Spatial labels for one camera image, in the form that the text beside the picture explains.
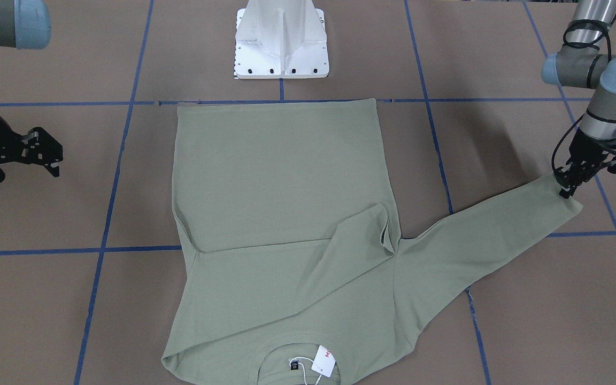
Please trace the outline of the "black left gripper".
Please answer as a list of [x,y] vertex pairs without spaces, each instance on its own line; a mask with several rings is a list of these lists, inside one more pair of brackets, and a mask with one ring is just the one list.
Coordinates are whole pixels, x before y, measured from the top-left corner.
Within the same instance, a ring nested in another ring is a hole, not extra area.
[[616,174],[616,138],[603,141],[577,131],[569,146],[568,169],[558,167],[554,176],[560,185],[559,195],[564,199],[573,197],[581,180],[590,180],[600,170]]

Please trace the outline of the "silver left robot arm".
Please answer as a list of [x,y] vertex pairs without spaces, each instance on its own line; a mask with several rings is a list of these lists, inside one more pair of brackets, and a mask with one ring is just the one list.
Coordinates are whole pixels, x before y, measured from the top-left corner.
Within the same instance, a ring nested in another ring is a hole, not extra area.
[[560,50],[541,68],[545,83],[594,92],[565,133],[572,137],[565,165],[551,164],[565,199],[602,169],[616,174],[616,55],[610,37],[615,20],[616,1],[580,1]]

